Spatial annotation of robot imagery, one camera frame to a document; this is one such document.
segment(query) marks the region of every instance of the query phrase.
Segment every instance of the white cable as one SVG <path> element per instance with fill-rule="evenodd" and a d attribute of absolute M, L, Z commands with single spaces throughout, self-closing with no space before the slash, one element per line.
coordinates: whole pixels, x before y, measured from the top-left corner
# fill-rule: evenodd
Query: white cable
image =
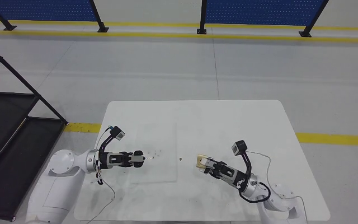
<path fill-rule="evenodd" d="M 96 151 L 98 151 L 98 143 L 101 141 L 101 138 L 103 137 L 103 135 L 107 132 L 107 130 L 105 130 L 105 132 L 103 132 L 103 134 L 100 136 L 100 139 L 98 140 L 97 144 L 96 144 Z M 90 222 L 92 222 L 95 218 L 97 218 L 97 216 L 99 216 L 102 211 L 107 207 L 109 206 L 113 201 L 114 199 L 116 198 L 116 192 L 113 190 L 113 188 L 111 186 L 109 186 L 109 184 L 107 182 L 105 182 L 105 180 L 103 179 L 103 177 L 101 177 L 101 174 L 99 172 L 100 170 L 100 163 L 99 163 L 99 160 L 98 160 L 98 164 L 97 164 L 97 175 L 98 175 L 98 178 L 102 179 L 102 181 L 112 190 L 113 192 L 113 198 L 111 198 L 111 201 L 108 202 L 108 204 L 106 204 L 106 206 L 103 207 L 102 210 L 100 210 L 100 212 L 94 216 L 94 218 L 92 218 L 91 220 L 89 220 L 86 224 L 89 224 Z"/>
<path fill-rule="evenodd" d="M 268 166 L 267 166 L 267 170 L 266 170 L 266 179 L 267 179 L 267 183 L 268 183 L 268 186 L 271 188 L 271 190 L 277 195 L 279 196 L 281 199 L 283 200 L 289 200 L 289 199 L 295 199 L 295 198 L 300 198 L 301 201 L 302 201 L 302 204 L 303 204 L 303 210 L 304 210 L 304 215 L 306 217 L 306 222 L 308 223 L 308 219 L 307 219 L 307 212 L 306 212 L 306 206 L 304 204 L 304 201 L 303 201 L 303 198 L 301 196 L 294 196 L 294 197 L 291 197 L 291 198 L 283 198 L 281 197 L 280 194 L 278 194 L 277 192 L 275 192 L 275 190 L 272 188 L 271 184 L 270 184 L 270 181 L 269 181 L 269 169 L 270 169 L 270 165 L 271 165 L 271 158 L 265 154 L 262 154 L 262 153 L 259 153 L 259 152 L 250 152 L 250 151 L 246 151 L 246 152 L 249 152 L 249 153 L 252 153 L 252 154 L 258 154 L 258 155 L 261 155 L 263 157 L 266 157 L 268 158 L 269 162 L 268 162 Z"/>

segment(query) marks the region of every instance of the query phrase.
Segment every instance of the black cable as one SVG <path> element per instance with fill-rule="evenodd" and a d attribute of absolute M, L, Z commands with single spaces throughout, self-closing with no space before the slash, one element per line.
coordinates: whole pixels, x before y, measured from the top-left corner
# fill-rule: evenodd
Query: black cable
<path fill-rule="evenodd" d="M 259 203 L 259 202 L 264 202 L 264 201 L 268 200 L 268 199 L 270 198 L 270 196 L 271 196 L 271 190 L 270 190 L 270 188 L 268 188 L 268 186 L 266 186 L 266 184 L 264 184 L 264 183 L 262 183 L 262 182 L 258 182 L 257 184 L 261 184 L 261 185 L 263 185 L 263 186 L 267 189 L 267 191 L 268 191 L 268 196 L 267 196 L 266 198 L 259 199 L 259 200 L 249 200 L 249 199 L 245 198 L 245 197 L 241 194 L 241 191 L 239 190 L 239 195 L 240 195 L 240 197 L 241 197 L 242 199 L 244 199 L 245 201 L 247 201 L 248 203 Z"/>

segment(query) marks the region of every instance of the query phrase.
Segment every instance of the gray floor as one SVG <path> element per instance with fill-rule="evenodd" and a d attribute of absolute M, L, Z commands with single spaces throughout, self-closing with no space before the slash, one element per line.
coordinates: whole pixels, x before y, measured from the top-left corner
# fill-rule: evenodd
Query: gray floor
<path fill-rule="evenodd" d="M 70 122 L 102 122 L 113 100 L 277 99 L 296 132 L 358 134 L 358 45 L 0 38 L 1 56 Z M 2 66 L 0 91 L 28 92 Z M 32 113 L 53 116 L 43 105 Z M 96 137 L 64 133 L 55 150 L 85 151 L 94 147 Z M 302 148 L 331 212 L 328 222 L 319 223 L 356 223 L 357 147 L 302 144 Z M 26 204 L 27 200 L 16 223 L 23 223 Z M 76 221 L 71 211 L 64 223 L 86 222 Z"/>

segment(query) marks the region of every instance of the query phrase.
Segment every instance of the white table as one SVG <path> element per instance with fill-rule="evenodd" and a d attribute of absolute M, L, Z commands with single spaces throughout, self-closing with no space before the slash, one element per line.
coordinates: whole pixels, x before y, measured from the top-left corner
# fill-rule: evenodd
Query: white table
<path fill-rule="evenodd" d="M 204 175 L 195 167 L 196 155 L 205 154 L 244 171 L 241 157 L 234 157 L 230 149 L 241 139 L 249 151 L 272 158 L 270 181 L 285 184 L 304 198 L 308 220 L 329 219 L 327 205 L 279 101 L 114 101 L 108 105 L 100 134 L 108 125 L 117 125 L 126 136 L 121 141 L 113 140 L 106 151 L 133 152 L 138 127 L 155 123 L 175 124 L 175 181 L 131 184 L 129 176 L 139 170 L 122 167 L 104 170 L 102 176 L 114 187 L 117 196 L 97 220 L 260 220 L 254 204 L 242 200 L 225 182 Z M 266 182 L 268 160 L 259 155 L 248 156 L 252 172 Z M 154 160 L 146 161 L 139 169 L 152 166 Z M 84 180 L 74 211 L 78 220 L 90 220 L 112 197 L 107 186 L 90 184 L 94 178 L 91 174 Z"/>

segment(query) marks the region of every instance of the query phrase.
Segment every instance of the transparent acrylic sheet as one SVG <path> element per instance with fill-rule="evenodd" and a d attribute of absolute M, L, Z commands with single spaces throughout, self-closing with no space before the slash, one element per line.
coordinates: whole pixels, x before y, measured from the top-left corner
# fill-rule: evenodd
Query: transparent acrylic sheet
<path fill-rule="evenodd" d="M 177 181 L 177 127 L 176 123 L 138 125 L 135 149 L 145 157 L 141 168 L 130 175 L 132 184 Z"/>

